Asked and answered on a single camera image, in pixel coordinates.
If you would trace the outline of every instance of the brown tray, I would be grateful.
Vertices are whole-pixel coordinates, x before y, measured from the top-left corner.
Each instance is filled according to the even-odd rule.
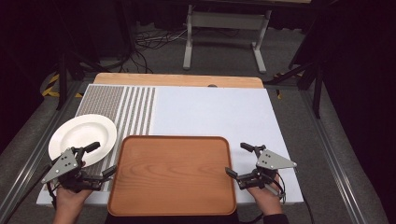
[[[116,217],[219,216],[236,207],[222,137],[129,136],[108,201]]]

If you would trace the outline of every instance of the gray carpet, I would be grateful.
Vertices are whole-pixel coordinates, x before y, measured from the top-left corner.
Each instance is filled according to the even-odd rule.
[[[152,29],[152,27],[143,27],[140,30],[145,29]],[[235,34],[235,31],[224,32],[227,35]],[[240,31],[234,37],[227,35],[216,31],[196,33],[193,37],[192,61],[189,71],[182,69],[185,48],[185,41],[182,39],[173,41],[160,49],[146,49],[141,52],[146,57],[148,67],[157,74],[260,77],[263,80],[269,80],[272,75],[278,72],[288,71],[289,62],[304,38],[298,31],[269,29],[262,46],[267,74],[261,75],[258,73],[250,48],[250,42],[256,38],[257,34]],[[134,59],[139,63],[144,63],[142,57],[134,56]],[[123,68],[130,73],[138,72],[131,61]],[[87,77],[80,92],[84,92],[86,85],[90,82],[92,82],[92,78]],[[318,131],[309,116],[310,109],[304,105],[299,91],[292,87],[294,83],[295,79],[291,78],[277,87],[282,93],[281,100],[277,98],[274,87],[267,87],[267,89],[290,157],[298,163],[297,177],[301,189],[311,206],[316,223],[354,223],[324,156]],[[73,99],[62,116],[62,122],[75,116],[80,100],[80,98]],[[53,114],[59,113],[55,111],[56,105],[56,98],[46,97],[44,103],[0,156],[0,169],[3,171],[0,177],[1,198],[7,196],[16,175],[29,159],[30,152],[42,137]],[[380,201],[347,141],[325,90],[322,94],[320,115],[320,122],[325,127],[334,153],[356,193],[356,199],[367,223],[388,223]],[[45,154],[32,176],[30,184],[41,173],[41,167],[44,167],[49,161],[48,155]],[[39,184],[21,204],[9,223],[51,223],[53,209],[35,204],[40,189],[41,185]],[[309,213],[304,203],[284,205],[283,208],[290,223],[310,223]],[[238,207],[238,215],[243,221],[251,220],[258,214],[259,210],[254,204]],[[105,218],[105,207],[85,207],[78,223],[103,223]]]

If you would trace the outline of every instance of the metal stand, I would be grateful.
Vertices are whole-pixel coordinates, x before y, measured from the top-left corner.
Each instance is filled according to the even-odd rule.
[[[189,5],[187,15],[187,43],[184,53],[183,69],[191,68],[192,55],[192,27],[211,27],[211,28],[229,28],[243,30],[258,30],[259,37],[256,42],[252,42],[254,56],[260,73],[265,73],[265,65],[262,59],[261,46],[267,30],[268,22],[271,17],[271,11],[265,12],[265,15],[240,15],[230,13],[211,13],[193,11],[192,5]]]

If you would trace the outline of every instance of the striped pattern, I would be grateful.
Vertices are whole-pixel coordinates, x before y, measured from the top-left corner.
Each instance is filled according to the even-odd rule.
[[[91,84],[86,90],[76,116],[98,114],[113,120],[117,127],[117,140],[113,150],[96,164],[87,167],[90,175],[117,163],[122,140],[133,134],[147,135],[155,106],[156,88],[137,86],[105,86]],[[110,191],[109,182],[103,191]]]

